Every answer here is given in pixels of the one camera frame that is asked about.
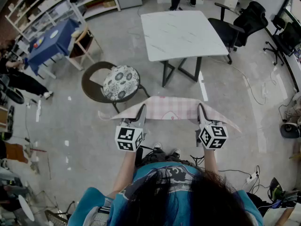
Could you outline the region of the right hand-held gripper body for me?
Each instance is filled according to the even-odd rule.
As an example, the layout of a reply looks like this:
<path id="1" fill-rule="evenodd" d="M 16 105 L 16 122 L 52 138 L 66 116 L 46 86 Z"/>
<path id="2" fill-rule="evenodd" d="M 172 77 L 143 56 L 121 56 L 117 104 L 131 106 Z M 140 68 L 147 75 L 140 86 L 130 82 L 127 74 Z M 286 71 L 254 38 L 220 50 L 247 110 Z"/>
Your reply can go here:
<path id="1" fill-rule="evenodd" d="M 196 133 L 196 146 L 207 150 L 222 148 L 229 138 L 227 128 L 221 121 L 198 122 Z"/>

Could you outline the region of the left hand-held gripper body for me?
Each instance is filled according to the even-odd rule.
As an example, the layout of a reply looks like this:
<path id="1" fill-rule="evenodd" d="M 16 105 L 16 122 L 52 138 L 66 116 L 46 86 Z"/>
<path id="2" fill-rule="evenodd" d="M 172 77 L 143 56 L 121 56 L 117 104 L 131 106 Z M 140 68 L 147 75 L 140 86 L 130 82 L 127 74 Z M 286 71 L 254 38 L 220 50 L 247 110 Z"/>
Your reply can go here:
<path id="1" fill-rule="evenodd" d="M 119 150 L 136 152 L 145 139 L 144 125 L 146 119 L 122 119 L 116 127 L 115 143 Z"/>

